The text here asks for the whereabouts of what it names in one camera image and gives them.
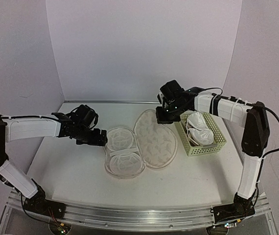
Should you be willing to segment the white satin bra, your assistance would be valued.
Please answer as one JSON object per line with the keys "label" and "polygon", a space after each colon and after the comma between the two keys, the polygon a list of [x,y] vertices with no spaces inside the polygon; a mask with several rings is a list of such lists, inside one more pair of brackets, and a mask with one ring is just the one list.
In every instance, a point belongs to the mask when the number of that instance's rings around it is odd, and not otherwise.
{"label": "white satin bra", "polygon": [[190,140],[199,145],[211,145],[214,142],[213,131],[207,126],[200,112],[191,113],[186,119],[186,133]]}

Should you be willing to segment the floral mesh laundry bag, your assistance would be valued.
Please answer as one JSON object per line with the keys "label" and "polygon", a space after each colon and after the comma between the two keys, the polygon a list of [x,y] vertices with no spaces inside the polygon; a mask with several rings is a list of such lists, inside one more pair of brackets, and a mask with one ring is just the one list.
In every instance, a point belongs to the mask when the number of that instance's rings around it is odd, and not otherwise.
{"label": "floral mesh laundry bag", "polygon": [[174,132],[158,124],[156,111],[145,110],[133,130],[119,127],[108,131],[104,147],[105,169],[118,178],[134,178],[145,168],[162,169],[174,160],[178,140]]}

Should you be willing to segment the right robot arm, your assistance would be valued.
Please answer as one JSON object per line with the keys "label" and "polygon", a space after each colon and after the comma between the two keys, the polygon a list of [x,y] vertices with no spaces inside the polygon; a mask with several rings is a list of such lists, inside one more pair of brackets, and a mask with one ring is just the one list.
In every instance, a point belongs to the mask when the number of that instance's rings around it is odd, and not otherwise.
{"label": "right robot arm", "polygon": [[157,95],[159,124],[180,121],[186,111],[209,113],[243,127],[241,148],[243,169],[239,188],[231,204],[212,208],[214,224],[232,223],[255,214],[254,203],[259,193],[258,183],[268,144],[270,128],[264,104],[250,104],[241,98],[211,93],[210,89],[193,87],[184,90],[176,80],[167,82]]}

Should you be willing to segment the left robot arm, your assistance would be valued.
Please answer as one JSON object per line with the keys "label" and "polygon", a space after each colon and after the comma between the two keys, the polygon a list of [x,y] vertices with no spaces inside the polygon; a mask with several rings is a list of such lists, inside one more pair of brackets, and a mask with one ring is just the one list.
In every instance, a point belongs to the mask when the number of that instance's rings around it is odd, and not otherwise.
{"label": "left robot arm", "polygon": [[26,157],[45,138],[69,138],[77,145],[104,147],[107,131],[98,129],[99,115],[88,105],[81,104],[69,113],[6,116],[0,113],[0,180],[15,189],[22,198],[22,209],[38,215],[61,219],[66,205],[47,198],[46,191],[32,177],[18,157]]}

